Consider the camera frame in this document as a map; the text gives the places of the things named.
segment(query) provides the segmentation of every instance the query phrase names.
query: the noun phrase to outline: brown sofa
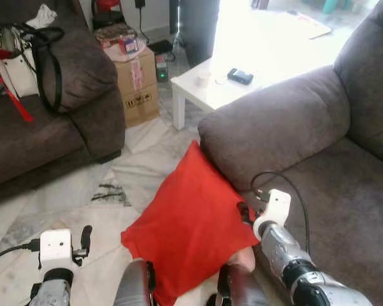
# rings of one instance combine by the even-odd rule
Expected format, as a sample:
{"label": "brown sofa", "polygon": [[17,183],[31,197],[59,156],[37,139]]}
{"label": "brown sofa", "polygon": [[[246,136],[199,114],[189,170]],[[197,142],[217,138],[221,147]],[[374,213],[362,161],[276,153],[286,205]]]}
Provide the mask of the brown sofa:
{"label": "brown sofa", "polygon": [[[26,123],[8,97],[0,98],[0,199],[78,166],[112,159],[124,145],[116,69],[87,30],[78,1],[0,0],[0,23],[34,18],[42,3],[57,11],[52,26],[66,33],[52,51],[61,65],[61,104],[68,112],[51,112],[38,96],[29,96],[21,101],[35,120]],[[44,55],[43,85],[54,97],[53,65]]]}
{"label": "brown sofa", "polygon": [[[333,67],[224,106],[201,121],[199,133],[207,156],[252,205],[256,173],[286,174],[308,206],[314,262],[383,306],[383,0]],[[257,186],[294,196],[278,178]],[[303,246],[293,199],[287,227]]]}

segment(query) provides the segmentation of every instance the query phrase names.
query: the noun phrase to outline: white table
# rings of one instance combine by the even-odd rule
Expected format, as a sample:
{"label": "white table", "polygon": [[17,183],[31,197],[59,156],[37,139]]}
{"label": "white table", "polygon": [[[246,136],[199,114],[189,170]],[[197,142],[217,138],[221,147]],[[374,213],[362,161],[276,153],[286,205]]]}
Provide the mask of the white table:
{"label": "white table", "polygon": [[[219,65],[216,65],[212,59],[208,59],[170,80],[173,90],[173,124],[176,129],[184,127],[185,99],[209,113],[245,96],[264,84],[261,77],[251,71],[247,71],[254,74],[254,79],[250,85],[227,80],[227,72],[232,68],[223,66],[219,68]],[[199,73],[203,71],[209,71],[212,74],[207,87],[199,86],[197,83]]]}

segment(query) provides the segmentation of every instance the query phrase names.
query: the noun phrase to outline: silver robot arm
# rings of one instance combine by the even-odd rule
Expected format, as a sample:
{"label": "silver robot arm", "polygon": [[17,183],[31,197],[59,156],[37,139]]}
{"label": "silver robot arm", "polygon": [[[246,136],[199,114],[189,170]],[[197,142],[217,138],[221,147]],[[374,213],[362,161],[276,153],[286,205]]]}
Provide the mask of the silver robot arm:
{"label": "silver robot arm", "polygon": [[290,195],[272,189],[264,213],[253,223],[254,235],[271,271],[289,291],[296,306],[372,306],[360,292],[319,271],[310,255],[283,226],[288,217]]}

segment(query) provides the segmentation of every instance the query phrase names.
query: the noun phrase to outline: small box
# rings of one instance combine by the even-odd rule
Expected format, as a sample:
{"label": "small box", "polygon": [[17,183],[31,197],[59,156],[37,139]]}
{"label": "small box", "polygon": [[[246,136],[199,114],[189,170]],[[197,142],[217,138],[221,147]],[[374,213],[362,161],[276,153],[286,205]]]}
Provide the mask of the small box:
{"label": "small box", "polygon": [[140,91],[122,95],[122,101],[127,128],[159,117],[156,83]]}
{"label": "small box", "polygon": [[156,83],[154,54],[148,48],[132,61],[115,62],[115,66],[119,90],[123,95]]}

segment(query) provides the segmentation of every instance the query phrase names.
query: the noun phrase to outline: white tile floor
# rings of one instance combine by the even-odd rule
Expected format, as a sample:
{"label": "white tile floor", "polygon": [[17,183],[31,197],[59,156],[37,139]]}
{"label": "white tile floor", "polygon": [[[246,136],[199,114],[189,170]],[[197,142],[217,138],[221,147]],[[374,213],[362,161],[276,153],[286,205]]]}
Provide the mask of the white tile floor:
{"label": "white tile floor", "polygon": [[[311,16],[316,12],[303,3],[298,6],[297,10]],[[351,13],[334,12],[324,20],[334,28],[333,34],[324,40],[342,44],[360,19]],[[176,49],[176,57],[176,62],[170,63],[171,76],[188,69],[183,49]],[[82,228],[87,224],[93,226],[91,253],[75,276],[73,306],[112,305],[123,270],[131,260],[130,253],[120,245],[120,232],[149,205],[190,142],[199,139],[197,124],[204,113],[187,103],[186,127],[177,131],[172,126],[170,83],[159,84],[159,94],[161,122],[157,125],[160,128],[149,129],[146,133],[146,138],[159,139],[153,146],[145,149],[143,143],[132,153],[125,148],[122,156],[112,162],[77,170],[0,203],[0,251],[38,237],[44,230],[65,227],[71,229],[73,243],[78,246]],[[101,183],[114,187],[107,185],[98,189]],[[94,194],[105,190],[118,195],[91,201]],[[16,251],[0,259],[0,306],[26,304],[31,286],[39,281],[37,266],[37,254],[29,251]],[[261,274],[256,277],[271,297],[271,305],[281,305],[265,278]],[[203,305],[216,287],[213,279],[205,284],[178,299],[177,305]]]}

